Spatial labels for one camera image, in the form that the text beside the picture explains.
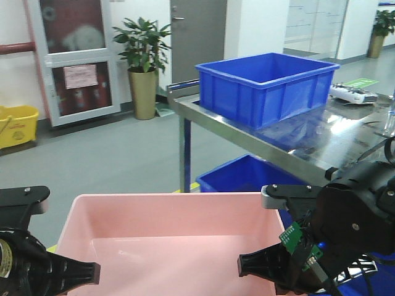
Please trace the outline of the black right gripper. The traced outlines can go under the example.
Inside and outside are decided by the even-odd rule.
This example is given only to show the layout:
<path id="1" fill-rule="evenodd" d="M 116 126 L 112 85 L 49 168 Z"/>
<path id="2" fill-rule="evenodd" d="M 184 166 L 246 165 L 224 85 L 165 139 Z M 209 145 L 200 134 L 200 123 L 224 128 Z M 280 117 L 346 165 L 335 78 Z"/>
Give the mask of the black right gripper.
<path id="1" fill-rule="evenodd" d="M 332 277 L 366 253 L 394 253 L 394 167 L 385 162 L 360 162 L 326 186 L 268 184 L 262 206 L 287 210 L 291 216 L 312 211 L 314 238 L 325 243 L 319 260 Z M 302 265 L 282 244 L 240 254 L 239 277 L 253 275 L 284 291 L 307 293 Z"/>

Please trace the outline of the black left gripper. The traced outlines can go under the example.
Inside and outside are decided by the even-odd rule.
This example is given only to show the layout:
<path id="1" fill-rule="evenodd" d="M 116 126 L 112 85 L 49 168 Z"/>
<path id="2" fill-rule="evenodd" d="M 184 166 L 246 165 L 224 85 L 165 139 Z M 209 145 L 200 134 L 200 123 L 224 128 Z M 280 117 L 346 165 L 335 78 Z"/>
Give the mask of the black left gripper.
<path id="1" fill-rule="evenodd" d="M 48 209 L 47 186 L 1 189 L 1 295 L 66 295 L 100 280 L 101 265 L 47 253 L 25 231 Z"/>

